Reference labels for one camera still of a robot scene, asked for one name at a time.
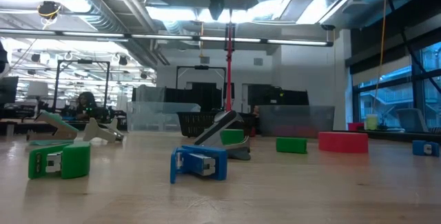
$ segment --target blue block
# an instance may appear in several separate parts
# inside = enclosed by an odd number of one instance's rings
[[[183,145],[182,147],[175,148],[172,152],[170,183],[176,182],[176,174],[178,173],[202,174],[204,170],[203,159],[198,156],[206,156],[215,160],[215,173],[207,177],[220,181],[227,178],[227,150],[199,145]]]
[[[413,141],[413,155],[418,156],[440,156],[440,144],[428,141]]]

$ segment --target green plastic piece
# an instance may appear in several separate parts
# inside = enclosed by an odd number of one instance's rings
[[[63,121],[63,119],[61,118],[61,116],[59,114],[52,114],[46,111],[42,111],[41,114],[45,114],[47,115],[50,119],[52,119],[53,121],[65,126],[67,129],[74,131],[74,132],[80,132],[80,130],[74,128],[73,126],[71,126],[70,124],[67,124],[65,121]]]
[[[29,141],[29,145],[64,145],[73,144],[74,140]]]
[[[223,130],[220,134],[223,145],[234,145],[243,141],[243,130]]]
[[[56,145],[35,149],[29,153],[29,179],[46,176],[48,154],[61,153],[61,178],[73,179],[86,176],[90,171],[90,143],[77,142],[72,145]]]
[[[48,164],[48,154],[63,151],[68,145],[56,145],[53,147],[45,147],[35,149],[29,153],[28,177],[29,179],[37,179],[46,175],[46,165]]]
[[[277,152],[293,152],[306,154],[307,151],[307,139],[300,138],[277,138],[276,150]]]
[[[73,179],[86,176],[90,171],[90,143],[77,142],[63,149],[61,178]]]

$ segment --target black basket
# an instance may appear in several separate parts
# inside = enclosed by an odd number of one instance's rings
[[[218,112],[178,112],[179,123],[183,136],[198,137],[206,128],[213,125],[214,117]],[[255,117],[253,114],[239,113],[244,123],[233,123],[231,129],[243,129],[244,135],[249,136],[254,126]]]

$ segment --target white wall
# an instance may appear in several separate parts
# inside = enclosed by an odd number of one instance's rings
[[[177,65],[200,65],[198,50],[187,50],[180,52],[178,50],[163,51],[165,57],[172,64],[166,67],[158,67],[157,82],[158,87],[175,88],[176,85],[176,66]],[[210,57],[209,66],[227,67],[226,51],[224,50],[206,50],[204,56]],[[262,58],[263,66],[255,66],[254,58]],[[235,51],[232,57],[232,83],[235,85],[235,101],[233,110],[242,111],[242,88],[243,84],[271,84],[271,65],[272,57],[267,56],[265,51]],[[223,88],[223,71],[218,70],[222,77],[213,70],[194,70],[189,69],[183,73],[178,80],[178,89],[184,89],[187,82],[206,82],[216,83],[218,89]]]
[[[274,53],[272,82],[284,90],[308,91],[310,105],[335,106],[335,130],[352,122],[351,76],[345,67],[350,44],[350,31],[342,30],[332,48],[283,45]]]

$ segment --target red pole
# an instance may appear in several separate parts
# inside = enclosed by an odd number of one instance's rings
[[[227,111],[232,109],[232,54],[233,54],[233,30],[232,23],[228,25],[228,43],[227,43]]]

